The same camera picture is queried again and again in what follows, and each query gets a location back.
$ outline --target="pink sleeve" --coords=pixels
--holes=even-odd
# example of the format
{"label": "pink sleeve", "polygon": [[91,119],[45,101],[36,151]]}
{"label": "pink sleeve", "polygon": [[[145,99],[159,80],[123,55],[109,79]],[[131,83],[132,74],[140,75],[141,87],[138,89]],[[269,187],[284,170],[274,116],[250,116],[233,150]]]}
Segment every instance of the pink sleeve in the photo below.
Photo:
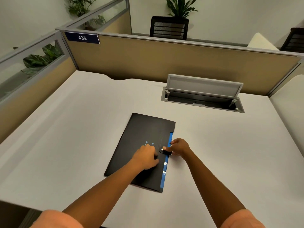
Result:
{"label": "pink sleeve", "polygon": [[83,228],[83,226],[70,215],[56,210],[46,210],[30,228]]}
{"label": "pink sleeve", "polygon": [[242,209],[227,218],[221,228],[265,228],[265,226],[249,210]]}

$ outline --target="blue folder edge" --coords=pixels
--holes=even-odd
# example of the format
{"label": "blue folder edge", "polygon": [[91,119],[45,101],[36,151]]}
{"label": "blue folder edge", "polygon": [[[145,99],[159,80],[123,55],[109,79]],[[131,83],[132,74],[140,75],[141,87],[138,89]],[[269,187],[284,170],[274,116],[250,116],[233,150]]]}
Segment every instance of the blue folder edge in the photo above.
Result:
{"label": "blue folder edge", "polygon": [[[167,147],[171,146],[170,142],[172,141],[172,136],[173,136],[173,132],[170,133],[170,137],[169,137],[169,141],[168,141]],[[160,189],[160,192],[163,192],[163,189],[164,189],[168,160],[169,160],[169,156],[166,155],[164,169],[163,169],[163,176],[162,176],[162,180],[161,180],[161,189]]]}

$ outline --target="desk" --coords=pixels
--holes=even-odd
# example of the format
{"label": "desk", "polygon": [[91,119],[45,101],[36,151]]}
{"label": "desk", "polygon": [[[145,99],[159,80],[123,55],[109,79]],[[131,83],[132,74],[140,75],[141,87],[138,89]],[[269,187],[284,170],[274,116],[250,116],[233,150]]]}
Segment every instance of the desk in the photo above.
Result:
{"label": "desk", "polygon": [[[267,228],[302,227],[304,159],[268,97],[239,94],[243,114],[162,102],[164,86],[76,71],[0,145],[0,199],[63,210],[104,179],[136,112],[175,121],[173,138]],[[129,186],[103,226],[215,227],[178,157],[169,158],[163,193]]]}

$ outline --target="hand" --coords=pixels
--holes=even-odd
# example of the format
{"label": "hand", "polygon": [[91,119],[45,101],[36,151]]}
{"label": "hand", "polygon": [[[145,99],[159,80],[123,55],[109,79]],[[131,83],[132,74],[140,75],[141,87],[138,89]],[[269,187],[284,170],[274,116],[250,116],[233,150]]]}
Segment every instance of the hand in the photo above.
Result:
{"label": "hand", "polygon": [[189,144],[182,138],[174,139],[171,142],[171,147],[163,147],[165,151],[172,151],[173,155],[179,155],[185,159],[185,155],[191,152]]}
{"label": "hand", "polygon": [[148,170],[156,166],[159,159],[154,159],[154,155],[158,156],[154,146],[141,146],[133,155],[132,159],[136,164],[140,165],[143,170]]}

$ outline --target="person's left hand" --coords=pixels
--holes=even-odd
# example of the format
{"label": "person's left hand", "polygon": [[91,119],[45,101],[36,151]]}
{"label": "person's left hand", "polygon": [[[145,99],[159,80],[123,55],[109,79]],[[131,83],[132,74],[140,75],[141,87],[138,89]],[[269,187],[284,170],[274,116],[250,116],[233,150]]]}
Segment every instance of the person's left hand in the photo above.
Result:
{"label": "person's left hand", "polygon": [[141,146],[133,155],[132,159],[137,165],[140,165],[143,170],[148,170],[156,166],[159,159],[154,159],[154,155],[158,156],[154,146]]}

